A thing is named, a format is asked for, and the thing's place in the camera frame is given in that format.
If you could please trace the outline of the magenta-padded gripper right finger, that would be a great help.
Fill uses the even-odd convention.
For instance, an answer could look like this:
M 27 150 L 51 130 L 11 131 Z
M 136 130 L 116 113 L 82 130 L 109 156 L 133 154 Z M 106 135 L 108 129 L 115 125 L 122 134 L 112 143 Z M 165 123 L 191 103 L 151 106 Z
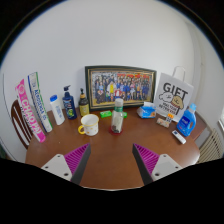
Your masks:
M 168 154 L 158 155 L 136 143 L 133 144 L 132 153 L 145 185 L 182 169 Z

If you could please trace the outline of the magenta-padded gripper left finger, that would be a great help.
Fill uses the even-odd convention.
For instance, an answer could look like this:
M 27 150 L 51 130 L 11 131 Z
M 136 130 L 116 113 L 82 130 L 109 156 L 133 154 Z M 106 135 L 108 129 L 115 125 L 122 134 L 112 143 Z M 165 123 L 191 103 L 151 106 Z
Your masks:
M 66 155 L 56 154 L 42 169 L 79 185 L 90 154 L 91 147 L 87 143 Z

